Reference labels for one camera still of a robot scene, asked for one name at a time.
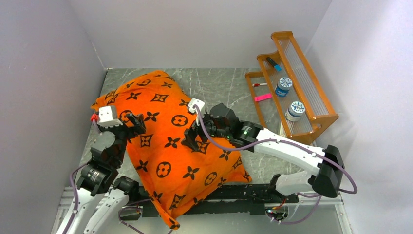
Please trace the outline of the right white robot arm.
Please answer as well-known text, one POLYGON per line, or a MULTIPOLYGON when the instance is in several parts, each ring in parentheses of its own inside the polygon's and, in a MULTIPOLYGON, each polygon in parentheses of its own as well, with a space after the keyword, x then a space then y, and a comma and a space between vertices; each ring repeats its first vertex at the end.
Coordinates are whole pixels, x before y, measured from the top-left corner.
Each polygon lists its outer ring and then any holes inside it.
POLYGON ((302 168, 290 175, 275 175, 268 188, 268 197, 280 202, 288 195, 313 191, 321 196, 335 198, 341 191, 344 163, 337 147, 327 148, 305 145, 282 137, 263 126, 250 121, 241 121, 233 110, 220 103, 210 112, 205 103, 192 99, 188 111, 196 119, 184 132, 183 145, 195 152, 200 143, 213 143, 227 153, 247 150, 263 153, 288 161, 302 168))

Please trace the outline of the orange wooden rack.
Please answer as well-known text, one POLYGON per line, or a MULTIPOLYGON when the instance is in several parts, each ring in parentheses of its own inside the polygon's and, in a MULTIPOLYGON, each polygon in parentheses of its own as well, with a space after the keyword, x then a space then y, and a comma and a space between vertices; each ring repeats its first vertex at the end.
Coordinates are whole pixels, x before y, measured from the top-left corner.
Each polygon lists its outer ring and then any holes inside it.
POLYGON ((245 79, 263 127, 263 104, 275 107, 283 134, 303 144, 312 144, 337 119, 324 89, 291 31, 271 34, 276 51, 260 54, 260 71, 245 79))

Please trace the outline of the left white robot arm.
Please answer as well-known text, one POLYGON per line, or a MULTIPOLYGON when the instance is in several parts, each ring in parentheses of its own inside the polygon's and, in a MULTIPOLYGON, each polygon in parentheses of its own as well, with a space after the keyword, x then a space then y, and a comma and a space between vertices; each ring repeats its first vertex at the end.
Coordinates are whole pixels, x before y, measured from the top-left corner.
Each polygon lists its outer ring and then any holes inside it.
POLYGON ((127 144, 146 133, 142 114, 128 113, 127 121, 109 112, 94 121, 100 130, 90 148, 91 159, 70 174, 74 198, 57 230, 59 234, 97 234, 105 222, 142 196, 139 183, 118 177, 127 144))

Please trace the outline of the orange patterned pillowcase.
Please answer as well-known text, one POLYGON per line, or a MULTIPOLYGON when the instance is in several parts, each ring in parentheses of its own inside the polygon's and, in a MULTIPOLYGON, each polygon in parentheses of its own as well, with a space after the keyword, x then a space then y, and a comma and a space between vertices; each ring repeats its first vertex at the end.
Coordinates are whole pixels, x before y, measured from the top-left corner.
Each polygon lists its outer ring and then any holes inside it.
POLYGON ((127 154, 161 219, 180 228, 178 217, 230 182, 249 183, 239 152, 225 139, 197 141, 197 151, 182 144, 184 131, 196 116, 190 98, 164 71, 139 76, 100 96, 91 108, 112 105, 123 121, 142 114, 146 133, 131 139, 127 154))

